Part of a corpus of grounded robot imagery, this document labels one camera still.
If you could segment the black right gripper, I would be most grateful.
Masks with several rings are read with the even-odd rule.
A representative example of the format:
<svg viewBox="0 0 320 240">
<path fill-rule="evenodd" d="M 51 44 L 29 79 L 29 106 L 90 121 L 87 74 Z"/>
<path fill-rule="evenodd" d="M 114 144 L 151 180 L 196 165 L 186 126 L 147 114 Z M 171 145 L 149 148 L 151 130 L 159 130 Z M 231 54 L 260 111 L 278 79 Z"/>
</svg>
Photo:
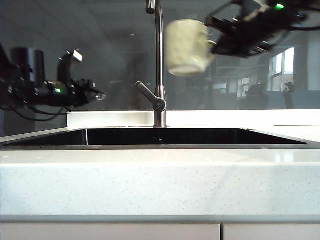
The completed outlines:
<svg viewBox="0 0 320 240">
<path fill-rule="evenodd" d="M 240 16 L 232 21 L 206 17 L 206 26 L 221 32 L 212 47 L 213 55 L 251 57 L 274 47 L 269 39 L 294 30 L 307 18 L 306 2 L 234 2 L 241 6 Z"/>
</svg>

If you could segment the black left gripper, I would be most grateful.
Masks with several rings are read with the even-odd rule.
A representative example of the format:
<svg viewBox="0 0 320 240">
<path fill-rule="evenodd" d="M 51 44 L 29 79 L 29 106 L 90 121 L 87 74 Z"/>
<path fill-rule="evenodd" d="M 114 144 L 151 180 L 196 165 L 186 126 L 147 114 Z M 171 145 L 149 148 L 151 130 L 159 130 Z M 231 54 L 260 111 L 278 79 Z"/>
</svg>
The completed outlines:
<svg viewBox="0 0 320 240">
<path fill-rule="evenodd" d="M 46 87 L 47 105 L 86 105 L 107 98 L 92 80 L 73 81 L 70 85 L 61 81 L 46 81 Z"/>
</svg>

